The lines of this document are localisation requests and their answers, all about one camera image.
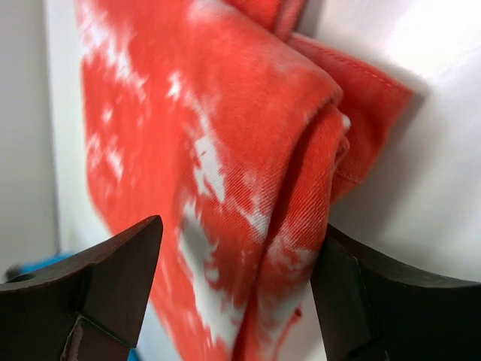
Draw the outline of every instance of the blue object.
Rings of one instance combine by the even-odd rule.
[[[48,265],[52,265],[54,263],[62,261],[72,255],[73,253],[59,254],[41,262],[25,263],[19,267],[15,267],[15,269],[18,271],[19,275],[24,275],[25,273],[31,273],[33,271],[37,271],[40,268],[47,267]],[[130,350],[128,361],[140,361],[134,349]]]

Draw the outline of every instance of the tie-dyed fabric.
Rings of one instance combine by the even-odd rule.
[[[151,300],[184,360],[275,359],[410,92],[291,35],[301,1],[76,3],[93,204],[112,233],[162,216]]]

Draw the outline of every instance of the white bleached patch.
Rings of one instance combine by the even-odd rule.
[[[351,119],[345,114],[343,114],[343,127],[345,130],[349,130],[351,127]]]
[[[110,106],[107,106],[104,108],[104,111],[102,112],[102,122],[107,125],[110,123],[110,120],[112,119],[112,114],[113,114],[113,109]]]
[[[116,148],[110,147],[105,152],[105,160],[107,160],[108,165],[111,167],[113,173],[115,174],[117,182],[120,182],[123,175],[122,155]]]
[[[201,104],[199,98],[190,89],[184,90],[186,87],[182,85],[181,79],[180,71],[174,71],[170,75],[171,88],[166,96],[175,101],[182,99],[184,106],[198,116],[197,129],[187,129],[189,137],[193,140],[195,156],[199,163],[199,165],[193,165],[192,170],[198,193],[212,196],[213,192],[217,200],[224,202],[225,175],[222,173],[222,163],[216,148],[219,142],[210,125],[211,109]]]
[[[257,175],[253,171],[246,171],[242,176],[242,182],[250,187],[253,188],[257,184]]]
[[[219,19],[226,11],[233,11],[231,5],[221,0],[194,0],[189,9],[189,20],[212,21]]]
[[[93,170],[97,168],[97,165],[100,163],[104,155],[101,149],[100,137],[97,133],[92,134],[87,140],[86,148],[87,154],[89,155],[89,161],[87,165],[89,167],[89,170]]]
[[[110,184],[108,184],[104,189],[104,198],[107,199],[108,197],[110,197],[112,192],[113,192],[112,186]]]
[[[107,13],[97,9],[91,1],[81,1],[78,11],[82,59],[90,64],[95,56],[100,56],[105,66],[114,70],[115,81],[131,87],[143,102],[147,77],[141,77],[132,67],[129,34],[119,35],[107,21]]]
[[[187,323],[189,324],[189,327],[192,331],[195,331],[195,319],[194,315],[192,312],[187,311],[184,318],[186,319]]]
[[[299,247],[292,239],[294,228],[299,230],[303,223],[301,220],[291,226],[284,223],[265,256],[265,262],[270,262],[274,268],[276,266],[282,266],[282,269],[287,267],[289,271],[284,272],[283,277],[290,278],[293,281],[293,285],[288,292],[285,292],[282,299],[275,299],[272,295],[265,293],[258,294],[259,324],[263,331],[269,335],[268,339],[262,341],[262,349],[266,359],[271,359],[274,356],[280,337],[291,320],[295,309],[301,304],[308,279],[307,276],[306,279],[300,276],[305,274],[307,267],[310,267],[316,261],[316,252]]]
[[[165,261],[161,259],[160,261],[160,269],[162,270],[162,276],[164,277],[165,280],[165,286],[167,287],[167,297],[170,299],[172,295],[172,283],[171,283],[171,278],[167,270],[167,266],[165,264]]]
[[[235,202],[235,209],[244,217],[247,222],[264,238],[268,233],[270,217],[262,213],[260,208],[259,194],[255,194],[252,197],[253,210],[251,212],[243,209],[237,202]]]
[[[179,100],[180,91],[182,90],[180,85],[180,72],[175,71],[171,74],[168,80],[171,83],[171,88],[168,90],[167,98],[173,98],[174,101],[177,101]]]
[[[238,327],[245,308],[237,308],[226,292],[214,290],[208,278],[217,279],[213,265],[216,245],[209,241],[195,211],[195,203],[187,202],[183,208],[183,228],[180,232],[179,251],[186,261],[195,295],[195,307],[202,324],[210,330],[210,344],[221,340],[229,348],[234,346]]]
[[[171,340],[174,340],[174,333],[172,332],[172,326],[168,322],[167,317],[160,316],[160,322],[168,338]]]
[[[216,136],[210,127],[210,115],[207,107],[201,106],[198,98],[190,91],[184,96],[184,104],[198,115],[202,136],[194,141],[194,148],[200,163],[194,165],[194,178],[200,194],[211,196],[207,185],[213,190],[220,202],[225,200],[225,175],[216,149]]]

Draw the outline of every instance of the white wall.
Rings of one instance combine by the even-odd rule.
[[[44,15],[0,2],[0,274],[56,252]]]
[[[63,250],[80,250],[110,235],[87,192],[80,42],[74,0],[44,0],[44,7],[59,238]]]
[[[331,223],[394,258],[481,281],[481,2],[309,0],[301,31],[418,99]]]

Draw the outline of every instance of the stitching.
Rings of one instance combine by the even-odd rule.
[[[389,81],[387,81],[386,79],[384,79],[383,77],[380,77],[378,74],[375,74],[373,73],[372,71],[369,71],[367,70],[366,68],[363,68],[359,65],[357,65],[355,62],[353,62],[352,60],[349,60],[349,59],[345,59],[341,56],[339,56],[338,54],[336,54],[334,51],[332,50],[328,50],[328,49],[323,49],[323,48],[318,48],[316,45],[310,43],[307,39],[304,39],[300,36],[292,36],[292,38],[295,38],[296,40],[300,41],[301,43],[303,43],[304,45],[308,46],[311,50],[317,50],[321,53],[326,53],[332,57],[334,57],[335,59],[339,60],[340,62],[342,62],[343,64],[346,64],[346,65],[350,65],[352,66],[353,68],[356,68],[360,71],[362,71],[363,73],[373,77],[374,79],[378,80],[378,81],[381,81],[382,83],[386,84],[388,87],[394,89],[394,90],[397,90],[398,92],[400,93],[403,93],[404,95],[407,95],[408,94],[408,91],[406,91],[401,85],[397,85],[397,84],[393,84],[393,83],[390,83]]]
[[[361,179],[357,178],[357,177],[353,177],[351,174],[347,174],[339,169],[336,169],[336,172],[335,174],[341,178],[344,178],[346,181],[350,181],[350,182],[353,182],[353,183],[357,183],[357,184],[360,184],[361,183]]]

